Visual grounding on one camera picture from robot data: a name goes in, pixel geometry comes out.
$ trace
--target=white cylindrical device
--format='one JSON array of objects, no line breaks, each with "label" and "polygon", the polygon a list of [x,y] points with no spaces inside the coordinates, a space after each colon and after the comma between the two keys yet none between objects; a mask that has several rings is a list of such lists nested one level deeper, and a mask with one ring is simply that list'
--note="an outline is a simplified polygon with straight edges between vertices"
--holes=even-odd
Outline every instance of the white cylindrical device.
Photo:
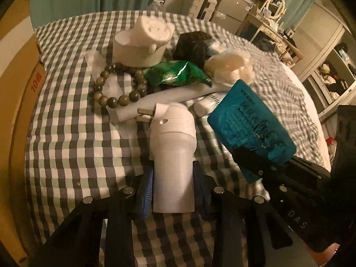
[{"label": "white cylindrical device", "polygon": [[150,125],[154,155],[154,207],[157,213],[194,212],[194,117],[180,103],[156,105]]},{"label": "white cylindrical device", "polygon": [[146,95],[138,102],[130,103],[127,106],[118,106],[115,110],[118,120],[121,122],[137,117],[138,109],[154,110],[156,103],[184,102],[217,91],[229,91],[230,88],[215,82],[212,84],[212,87],[204,83],[193,83]]}]

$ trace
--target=small refrigerator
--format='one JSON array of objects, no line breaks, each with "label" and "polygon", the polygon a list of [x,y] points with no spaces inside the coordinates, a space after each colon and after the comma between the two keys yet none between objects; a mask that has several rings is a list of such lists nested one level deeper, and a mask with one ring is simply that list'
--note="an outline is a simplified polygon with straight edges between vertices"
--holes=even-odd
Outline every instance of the small refrigerator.
[{"label": "small refrigerator", "polygon": [[[211,22],[235,34],[247,15],[247,11],[245,10],[247,5],[248,3],[244,0],[220,0],[218,6],[215,8]],[[216,11],[224,13],[225,18],[218,17]]]}]

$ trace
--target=checkered bedsheet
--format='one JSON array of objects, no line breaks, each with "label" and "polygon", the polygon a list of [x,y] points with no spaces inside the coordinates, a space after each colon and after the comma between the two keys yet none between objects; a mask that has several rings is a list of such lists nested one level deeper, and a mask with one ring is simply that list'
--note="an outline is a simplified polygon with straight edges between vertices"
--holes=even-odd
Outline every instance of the checkered bedsheet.
[{"label": "checkered bedsheet", "polygon": [[[132,28],[141,14],[147,13],[93,13],[36,29],[48,76],[33,111],[25,173],[33,228],[40,243],[83,197],[108,197],[143,171],[140,161],[149,155],[146,126],[139,123],[137,136],[132,139],[120,138],[107,110],[92,99],[94,82],[83,56],[85,51],[96,49],[110,63],[113,35]],[[159,15],[176,26],[170,48],[179,34],[201,30],[225,46],[249,51],[256,73],[251,88],[286,128],[297,146],[297,155],[323,164],[317,147],[318,131],[307,116],[304,96],[287,78],[276,56],[213,23],[176,14]],[[129,74],[119,76],[118,83],[125,94],[132,90]],[[265,195],[261,184],[246,183],[231,154],[216,139],[207,117],[196,119],[196,137],[195,157],[219,185],[245,198]],[[139,266],[211,264],[215,227],[201,222],[195,213],[151,214],[145,222],[132,226]]]}]

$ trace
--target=green bead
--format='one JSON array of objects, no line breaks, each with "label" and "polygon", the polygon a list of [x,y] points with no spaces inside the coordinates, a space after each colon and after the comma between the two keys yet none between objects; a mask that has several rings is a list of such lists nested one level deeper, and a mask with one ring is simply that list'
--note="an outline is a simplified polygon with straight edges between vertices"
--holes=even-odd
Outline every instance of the green bead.
[{"label": "green bead", "polygon": [[122,70],[122,72],[127,72],[129,70],[129,68],[125,65],[122,65],[121,70]]},{"label": "green bead", "polygon": [[107,70],[104,70],[102,73],[100,73],[100,76],[105,79],[108,79],[110,76],[110,72],[108,72]]},{"label": "green bead", "polygon": [[100,99],[99,99],[99,104],[100,106],[106,106],[107,105],[107,96],[103,95]]},{"label": "green bead", "polygon": [[131,74],[131,75],[134,75],[136,73],[136,68],[129,68],[128,72]]},{"label": "green bead", "polygon": [[114,65],[113,65],[114,69],[116,72],[120,71],[121,70],[121,67],[122,67],[122,64],[120,62],[116,62]]},{"label": "green bead", "polygon": [[104,77],[99,77],[98,79],[97,79],[97,85],[99,85],[99,86],[103,86],[104,84],[105,84],[105,81],[106,81],[106,79],[104,78]]},{"label": "green bead", "polygon": [[129,98],[132,102],[138,102],[141,96],[136,90],[133,90],[130,92]]},{"label": "green bead", "polygon": [[137,91],[138,91],[139,89],[145,89],[145,90],[147,90],[147,85],[146,85],[146,84],[139,84],[138,87],[137,87]]},{"label": "green bead", "polygon": [[135,72],[135,77],[136,78],[143,78],[144,77],[144,72],[143,72],[143,70],[141,70],[141,69],[137,69],[136,70],[136,72]]},{"label": "green bead", "polygon": [[147,86],[144,85],[145,87],[142,88],[137,88],[138,93],[140,94],[141,98],[145,97],[147,95]]},{"label": "green bead", "polygon": [[97,91],[94,93],[94,100],[99,101],[99,99],[103,96],[103,93],[101,91]]},{"label": "green bead", "polygon": [[114,66],[113,66],[112,64],[108,64],[108,65],[105,66],[104,69],[107,70],[107,71],[110,72],[110,73],[113,73],[113,71],[114,71]]},{"label": "green bead", "polygon": [[111,109],[114,109],[115,107],[117,107],[118,104],[119,104],[119,103],[118,103],[116,97],[110,97],[110,98],[107,100],[107,105],[108,105],[108,107],[110,107]]},{"label": "green bead", "polygon": [[103,91],[103,87],[100,86],[100,85],[94,84],[93,90],[94,90],[95,92]]},{"label": "green bead", "polygon": [[147,85],[147,80],[144,78],[138,78],[138,84],[144,84]]},{"label": "green bead", "polygon": [[119,97],[119,105],[120,106],[127,106],[130,103],[130,99],[127,95],[121,95]]}]

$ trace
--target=cardboard box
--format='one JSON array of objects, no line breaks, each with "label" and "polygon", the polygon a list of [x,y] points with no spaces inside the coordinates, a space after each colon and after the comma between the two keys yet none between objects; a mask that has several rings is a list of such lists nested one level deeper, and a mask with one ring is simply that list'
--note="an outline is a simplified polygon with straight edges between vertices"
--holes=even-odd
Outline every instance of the cardboard box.
[{"label": "cardboard box", "polygon": [[0,20],[0,241],[19,266],[37,248],[25,188],[25,149],[46,78],[29,0],[15,0]]}]

